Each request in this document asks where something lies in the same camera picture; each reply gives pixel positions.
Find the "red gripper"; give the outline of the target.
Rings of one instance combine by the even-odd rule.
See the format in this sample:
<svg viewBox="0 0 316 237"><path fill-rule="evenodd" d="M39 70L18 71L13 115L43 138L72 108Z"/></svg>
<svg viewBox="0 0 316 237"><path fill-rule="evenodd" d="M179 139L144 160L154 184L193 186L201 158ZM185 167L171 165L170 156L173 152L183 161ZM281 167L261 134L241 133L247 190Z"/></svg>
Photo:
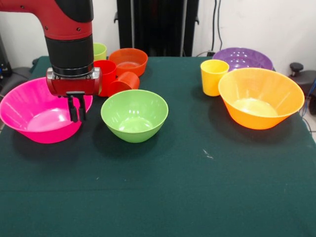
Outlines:
<svg viewBox="0 0 316 237"><path fill-rule="evenodd" d="M98 95L102 89L102 71L99 67L92 70L92 73L79 78L63 78L54 73L52 68L46 72L46 84L50 93L54 96L67 96L83 92L86 95ZM84 95L78 95L79 100L79 119L86 121L86 108ZM68 95L68 108L70 120L78 121L77 108L74 105L73 96Z"/></svg>

